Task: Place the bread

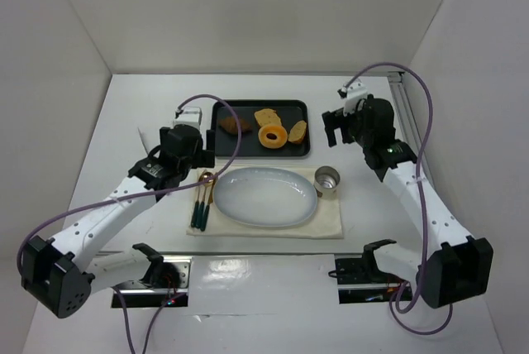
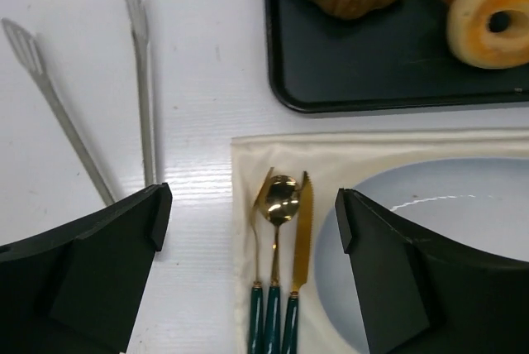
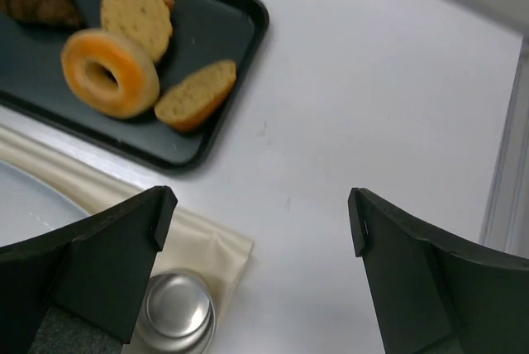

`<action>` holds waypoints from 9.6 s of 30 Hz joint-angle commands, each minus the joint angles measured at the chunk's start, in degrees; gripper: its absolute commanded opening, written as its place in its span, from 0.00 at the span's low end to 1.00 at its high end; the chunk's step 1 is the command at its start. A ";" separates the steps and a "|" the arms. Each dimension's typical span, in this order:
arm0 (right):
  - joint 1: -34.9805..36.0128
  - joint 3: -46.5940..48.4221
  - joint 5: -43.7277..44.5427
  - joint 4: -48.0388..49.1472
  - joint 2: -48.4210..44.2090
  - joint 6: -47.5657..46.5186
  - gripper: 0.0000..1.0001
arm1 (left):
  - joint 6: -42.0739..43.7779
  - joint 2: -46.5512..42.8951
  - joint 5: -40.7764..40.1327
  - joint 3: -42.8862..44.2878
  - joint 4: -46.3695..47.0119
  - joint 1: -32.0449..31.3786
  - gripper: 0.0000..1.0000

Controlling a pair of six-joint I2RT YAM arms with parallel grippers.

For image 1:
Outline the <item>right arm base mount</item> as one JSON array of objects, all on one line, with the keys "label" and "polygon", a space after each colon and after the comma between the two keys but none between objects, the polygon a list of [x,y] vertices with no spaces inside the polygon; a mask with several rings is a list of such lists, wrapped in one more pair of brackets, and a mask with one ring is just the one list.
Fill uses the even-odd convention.
[{"label": "right arm base mount", "polygon": [[388,302],[402,283],[395,275],[370,275],[360,256],[336,257],[334,269],[327,275],[337,283],[339,304]]}]

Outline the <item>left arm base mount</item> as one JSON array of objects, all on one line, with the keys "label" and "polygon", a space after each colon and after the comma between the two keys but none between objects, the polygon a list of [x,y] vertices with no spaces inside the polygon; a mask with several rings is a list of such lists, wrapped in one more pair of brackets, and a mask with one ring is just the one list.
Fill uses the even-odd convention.
[{"label": "left arm base mount", "polygon": [[155,309],[162,300],[169,308],[188,306],[191,256],[166,256],[156,282],[127,281],[118,285],[128,309]]}]

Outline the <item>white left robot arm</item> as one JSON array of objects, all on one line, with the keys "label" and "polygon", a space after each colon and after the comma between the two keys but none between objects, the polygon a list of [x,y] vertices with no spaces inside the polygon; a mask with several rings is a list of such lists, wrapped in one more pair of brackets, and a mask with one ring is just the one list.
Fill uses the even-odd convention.
[{"label": "white left robot arm", "polygon": [[137,280],[174,288],[178,269],[145,243],[115,255],[100,250],[134,218],[156,205],[192,169],[215,165],[215,133],[179,124],[160,128],[160,143],[129,170],[102,204],[84,209],[72,226],[44,239],[31,234],[21,247],[21,285],[57,318],[77,312],[100,290]]}]

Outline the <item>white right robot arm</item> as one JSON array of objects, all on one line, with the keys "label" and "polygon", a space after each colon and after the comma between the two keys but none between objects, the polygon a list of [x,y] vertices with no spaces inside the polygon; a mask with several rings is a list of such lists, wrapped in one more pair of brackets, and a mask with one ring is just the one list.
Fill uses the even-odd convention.
[{"label": "white right robot arm", "polygon": [[365,245],[366,271],[407,281],[433,309],[484,294],[493,248],[459,223],[418,170],[417,156],[396,137],[391,103],[370,95],[351,110],[324,112],[322,120],[329,146],[336,145],[339,131],[343,143],[362,148],[367,166],[399,200],[422,239],[419,252],[392,239]]}]

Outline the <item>orange glazed donut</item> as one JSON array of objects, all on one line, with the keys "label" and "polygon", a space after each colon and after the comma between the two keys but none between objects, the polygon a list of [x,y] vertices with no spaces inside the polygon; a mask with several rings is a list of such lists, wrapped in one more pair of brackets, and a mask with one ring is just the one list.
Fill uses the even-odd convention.
[{"label": "orange glazed donut", "polygon": [[283,126],[267,125],[258,132],[260,144],[268,149],[279,149],[288,141],[288,133]]}]

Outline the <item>metal tongs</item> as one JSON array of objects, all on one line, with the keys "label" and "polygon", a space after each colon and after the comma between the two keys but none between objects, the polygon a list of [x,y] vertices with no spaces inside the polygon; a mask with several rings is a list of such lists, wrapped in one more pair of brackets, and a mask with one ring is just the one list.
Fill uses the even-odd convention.
[{"label": "metal tongs", "polygon": [[138,127],[137,128],[138,136],[141,140],[142,147],[145,151],[145,153],[148,155],[150,152],[149,143],[146,139],[145,133]]}]

